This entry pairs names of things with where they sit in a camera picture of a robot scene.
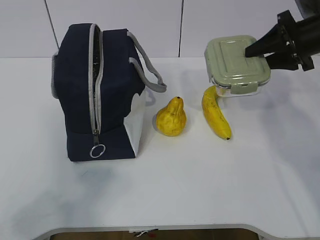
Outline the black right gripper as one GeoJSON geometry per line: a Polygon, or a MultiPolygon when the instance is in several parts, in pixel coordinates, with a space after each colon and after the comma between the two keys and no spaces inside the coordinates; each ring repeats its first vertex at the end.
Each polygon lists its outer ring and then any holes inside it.
{"type": "Polygon", "coordinates": [[[286,10],[277,20],[270,31],[245,49],[245,56],[268,54],[265,59],[272,70],[295,71],[299,65],[305,72],[314,69],[312,56],[320,52],[320,15],[295,21],[286,10]]]}

